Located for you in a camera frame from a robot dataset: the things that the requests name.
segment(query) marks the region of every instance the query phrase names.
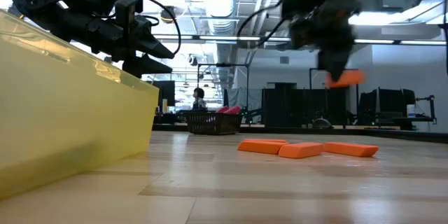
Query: orange block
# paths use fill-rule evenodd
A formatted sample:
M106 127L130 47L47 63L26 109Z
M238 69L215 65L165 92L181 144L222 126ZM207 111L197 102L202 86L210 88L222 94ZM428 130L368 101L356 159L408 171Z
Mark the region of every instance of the orange block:
M277 143L271 141L243 141L238 146L238 151L251 151L265 154L277 155L280 148L287 143Z
M352 155L360 158L372 157L378 149L378 146L354 143L326 143L323 147L325 152Z
M269 141L273 143L288 143L284 139L245 139L245 141Z
M333 82L330 74L327 75L327 88L343 88L350 85L364 83L365 74L360 70L345 70L337 82Z
M282 158L308 158L320 155L322 151L322 143L296 143L282 146L279 156Z

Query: black basket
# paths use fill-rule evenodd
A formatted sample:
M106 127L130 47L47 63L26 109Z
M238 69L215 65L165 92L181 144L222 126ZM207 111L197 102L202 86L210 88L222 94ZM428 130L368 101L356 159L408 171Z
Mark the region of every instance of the black basket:
M242 115L191 112L185 114L188 131L193 134L235 134L241 127Z

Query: hardwood floor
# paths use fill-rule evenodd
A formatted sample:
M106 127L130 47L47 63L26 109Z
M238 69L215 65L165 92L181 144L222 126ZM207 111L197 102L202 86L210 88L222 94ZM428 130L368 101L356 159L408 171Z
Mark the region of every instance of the hardwood floor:
M290 160L237 151L257 137L379 152ZM148 153L0 202L0 223L448 223L447 161L448 145L368 136L154 132Z

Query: yellow plastic bin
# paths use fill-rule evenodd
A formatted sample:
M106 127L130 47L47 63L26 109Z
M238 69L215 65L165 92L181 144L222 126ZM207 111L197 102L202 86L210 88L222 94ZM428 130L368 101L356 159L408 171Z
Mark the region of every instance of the yellow plastic bin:
M0 11L0 200L145 151L158 89Z

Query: seated person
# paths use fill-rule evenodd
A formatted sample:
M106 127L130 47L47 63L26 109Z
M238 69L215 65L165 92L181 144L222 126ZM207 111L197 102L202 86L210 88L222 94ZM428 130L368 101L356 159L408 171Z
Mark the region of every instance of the seated person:
M193 97L195 102L193 103L193 111L207 111L207 105L204 101L204 90L202 88L196 88Z

